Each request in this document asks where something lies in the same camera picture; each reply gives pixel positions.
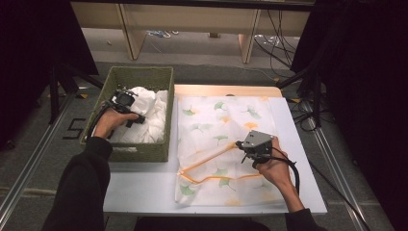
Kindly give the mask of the white cloth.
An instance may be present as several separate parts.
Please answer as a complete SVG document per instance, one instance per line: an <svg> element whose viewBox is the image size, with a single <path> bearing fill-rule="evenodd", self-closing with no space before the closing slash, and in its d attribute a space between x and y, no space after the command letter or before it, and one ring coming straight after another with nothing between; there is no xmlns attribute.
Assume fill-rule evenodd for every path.
<svg viewBox="0 0 408 231"><path fill-rule="evenodd" d="M129 89L136 95L131 113L145 117L144 124L134 123L131 128L117 127L109 141L113 143L157 143L164 140L167 111L167 90L148 90L143 87Z"/></svg>

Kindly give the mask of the aluminium floor rail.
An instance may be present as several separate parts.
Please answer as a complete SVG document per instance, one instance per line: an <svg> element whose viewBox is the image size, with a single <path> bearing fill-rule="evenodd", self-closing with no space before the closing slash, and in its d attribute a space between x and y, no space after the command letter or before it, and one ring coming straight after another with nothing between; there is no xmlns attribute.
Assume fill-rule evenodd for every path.
<svg viewBox="0 0 408 231"><path fill-rule="evenodd" d="M13 213L13 210L18 203L20 196L23 194L24 189L26 188L34 172L38 168L38 165L42 160L45 151L48 149L48 146L54 139L61 122L64 120L67 108L72 103L75 96L75 93L70 93L65 97L62 106L60 107L60 114L51 124L47 125L45 132L41 136L38 145L29 156L29 159L26 162L24 168L20 171L13 185L8 189L5 199L0 205L0 229L2 229L6 225L8 219Z"/></svg>
<svg viewBox="0 0 408 231"><path fill-rule="evenodd" d="M338 191L355 230L372 231L369 227L368 217L359 204L357 194L349 180L350 174L354 173L355 169L354 164L347 157L342 157L345 149L340 148L340 151L337 151L322 128L316 128L313 134L331 174L331 181L327 179L327 182L330 181L332 188Z"/></svg>

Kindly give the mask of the beige wooden desk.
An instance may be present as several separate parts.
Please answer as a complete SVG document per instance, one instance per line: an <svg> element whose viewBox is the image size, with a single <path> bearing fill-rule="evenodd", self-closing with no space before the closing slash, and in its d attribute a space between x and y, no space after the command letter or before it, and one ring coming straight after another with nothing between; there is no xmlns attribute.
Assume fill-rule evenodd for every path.
<svg viewBox="0 0 408 231"><path fill-rule="evenodd" d="M286 37L299 37L309 17L307 12L283 10L91 3L82 0L72 0L71 6L83 28L120 29L132 60L139 56L147 30L175 30L235 34L242 61L247 64L255 35L273 35L280 28Z"/></svg>

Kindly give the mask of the person's dark pants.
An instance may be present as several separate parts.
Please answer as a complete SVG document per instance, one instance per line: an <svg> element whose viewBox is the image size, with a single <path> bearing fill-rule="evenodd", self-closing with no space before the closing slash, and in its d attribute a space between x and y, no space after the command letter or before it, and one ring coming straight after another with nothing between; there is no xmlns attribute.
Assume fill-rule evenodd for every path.
<svg viewBox="0 0 408 231"><path fill-rule="evenodd" d="M140 218L133 231L272 231L244 218Z"/></svg>

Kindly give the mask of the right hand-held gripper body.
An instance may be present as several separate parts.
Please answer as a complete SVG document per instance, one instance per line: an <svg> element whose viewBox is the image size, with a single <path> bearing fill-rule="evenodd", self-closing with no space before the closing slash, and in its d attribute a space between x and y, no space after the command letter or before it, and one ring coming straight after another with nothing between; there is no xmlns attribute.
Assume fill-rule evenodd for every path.
<svg viewBox="0 0 408 231"><path fill-rule="evenodd" d="M253 161L252 167L264 164L271 159L273 135L252 130L243 141L244 160Z"/></svg>

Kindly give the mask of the white foam board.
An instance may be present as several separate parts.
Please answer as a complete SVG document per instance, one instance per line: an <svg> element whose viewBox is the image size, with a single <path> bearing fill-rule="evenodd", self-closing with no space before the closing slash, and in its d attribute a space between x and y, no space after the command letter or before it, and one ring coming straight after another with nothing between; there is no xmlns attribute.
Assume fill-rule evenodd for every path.
<svg viewBox="0 0 408 231"><path fill-rule="evenodd" d="M178 101L172 112L168 161L165 163L113 163L112 178L104 210L144 216L239 216L283 214L284 200L251 206L186 206L175 201L175 184L179 170ZM315 214L324 214L323 202L315 176L308 164L299 135L294 127L289 106L282 97L268 97L281 148L297 170L291 177L300 185L300 198Z"/></svg>

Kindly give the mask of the leaf-print mesh laundry bag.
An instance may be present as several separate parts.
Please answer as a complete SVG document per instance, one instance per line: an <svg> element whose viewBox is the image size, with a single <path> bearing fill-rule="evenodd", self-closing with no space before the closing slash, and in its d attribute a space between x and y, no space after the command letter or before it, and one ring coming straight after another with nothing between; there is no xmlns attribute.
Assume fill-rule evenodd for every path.
<svg viewBox="0 0 408 231"><path fill-rule="evenodd" d="M276 135L266 96L185 96L178 101L175 201L186 206L251 206L283 197L236 146L249 132Z"/></svg>

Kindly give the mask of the person's left hand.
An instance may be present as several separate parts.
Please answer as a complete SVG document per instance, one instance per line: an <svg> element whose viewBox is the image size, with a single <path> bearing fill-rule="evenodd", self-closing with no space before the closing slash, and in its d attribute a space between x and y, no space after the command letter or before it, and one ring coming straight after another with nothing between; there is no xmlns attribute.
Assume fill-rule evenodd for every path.
<svg viewBox="0 0 408 231"><path fill-rule="evenodd" d="M116 127L122 125L128 120L134 120L138 118L139 116L137 114L121 114L114 109L109 108L96 123L93 135L95 137L106 139Z"/></svg>

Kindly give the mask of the black curtain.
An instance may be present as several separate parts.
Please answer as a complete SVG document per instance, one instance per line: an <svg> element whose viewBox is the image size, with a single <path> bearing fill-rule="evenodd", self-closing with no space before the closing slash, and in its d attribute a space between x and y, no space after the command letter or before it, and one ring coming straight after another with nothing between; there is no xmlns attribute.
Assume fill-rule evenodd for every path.
<svg viewBox="0 0 408 231"><path fill-rule="evenodd" d="M70 0L0 0L0 148L16 135L56 64L98 73Z"/></svg>
<svg viewBox="0 0 408 231"><path fill-rule="evenodd" d="M408 231L408 0L353 0L322 66L331 112L395 231Z"/></svg>

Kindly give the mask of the person's right hand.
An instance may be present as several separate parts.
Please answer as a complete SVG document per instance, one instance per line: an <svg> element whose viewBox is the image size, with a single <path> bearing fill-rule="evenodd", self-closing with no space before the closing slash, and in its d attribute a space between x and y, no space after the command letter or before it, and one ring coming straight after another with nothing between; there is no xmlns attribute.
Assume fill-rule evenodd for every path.
<svg viewBox="0 0 408 231"><path fill-rule="evenodd" d="M293 182L290 176L289 165L285 163L288 155L280 147L277 137L271 140L272 151L270 156L273 160L268 160L264 164L258 164L256 169L271 182L279 191L293 187Z"/></svg>

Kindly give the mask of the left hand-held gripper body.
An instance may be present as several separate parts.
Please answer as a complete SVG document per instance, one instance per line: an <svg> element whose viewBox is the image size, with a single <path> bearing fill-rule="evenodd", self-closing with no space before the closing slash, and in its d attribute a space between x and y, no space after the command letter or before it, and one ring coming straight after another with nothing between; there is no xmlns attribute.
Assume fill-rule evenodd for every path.
<svg viewBox="0 0 408 231"><path fill-rule="evenodd" d="M103 103L103 110L114 109L121 114L130 114L136 95L129 90L116 90L114 95Z"/></svg>

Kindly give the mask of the green woven basket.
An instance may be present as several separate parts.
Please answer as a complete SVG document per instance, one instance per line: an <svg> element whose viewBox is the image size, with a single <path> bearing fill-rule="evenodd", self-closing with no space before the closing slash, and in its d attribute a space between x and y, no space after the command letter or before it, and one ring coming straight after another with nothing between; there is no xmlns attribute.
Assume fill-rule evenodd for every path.
<svg viewBox="0 0 408 231"><path fill-rule="evenodd" d="M98 96L94 109L92 110L88 124L84 130L80 144L85 145L89 132L93 128L93 122L100 112L104 101L111 99L116 90L129 90L134 87L144 87L147 90L159 92L166 90L165 97L165 125L161 141L147 142L113 142L114 148L111 162L150 162L160 163L168 161L168 150L170 141L171 117L174 99L174 78L171 67L152 66L114 66L110 69L105 84Z"/></svg>

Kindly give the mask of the black metal stand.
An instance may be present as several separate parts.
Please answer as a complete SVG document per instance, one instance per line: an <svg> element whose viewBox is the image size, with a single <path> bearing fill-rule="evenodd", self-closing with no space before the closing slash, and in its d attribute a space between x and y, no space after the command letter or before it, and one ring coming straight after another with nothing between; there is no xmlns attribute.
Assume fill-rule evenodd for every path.
<svg viewBox="0 0 408 231"><path fill-rule="evenodd" d="M79 87L74 80L79 77L82 80L102 89L104 84L84 71L68 63L55 63L49 74L49 92L51 101L50 124L53 124L60 115L59 86L62 86L66 94L76 94Z"/></svg>
<svg viewBox="0 0 408 231"><path fill-rule="evenodd" d="M283 88L300 81L300 85L296 91L300 98L311 96L313 99L312 112L308 114L311 117L315 126L319 128L320 124L320 94L321 94L321 80L319 76L318 66L316 64L309 64L307 67L297 72L294 76L287 80L279 81L276 87L282 90Z"/></svg>

